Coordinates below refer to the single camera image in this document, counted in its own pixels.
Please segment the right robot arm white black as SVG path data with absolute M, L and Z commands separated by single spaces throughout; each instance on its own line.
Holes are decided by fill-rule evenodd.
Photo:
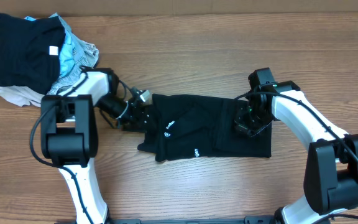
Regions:
M 236 131 L 256 138 L 273 121 L 286 124 L 308 152 L 303 196 L 273 215 L 250 216 L 245 223 L 331 223 L 337 217 L 358 220 L 358 134 L 326 119 L 293 81 L 276 82 L 269 68 L 248 77 L 243 94 L 248 106 L 234 120 Z

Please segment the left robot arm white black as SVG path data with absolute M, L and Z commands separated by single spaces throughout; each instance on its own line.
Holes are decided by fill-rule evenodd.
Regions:
M 94 110 L 104 119 L 116 120 L 115 128 L 144 131 L 149 90 L 129 88 L 110 68 L 80 68 L 80 79 L 69 89 L 42 98 L 41 130 L 43 161 L 56 167 L 73 200 L 75 223 L 112 223 L 99 189 L 95 170 L 98 130 Z

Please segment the black t-shirt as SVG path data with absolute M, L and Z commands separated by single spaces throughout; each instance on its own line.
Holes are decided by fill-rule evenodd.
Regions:
M 153 125 L 138 150 L 157 162 L 196 157 L 265 157 L 271 153 L 272 127 L 248 137 L 235 129 L 239 110 L 248 102 L 198 95 L 154 94 L 149 108 Z

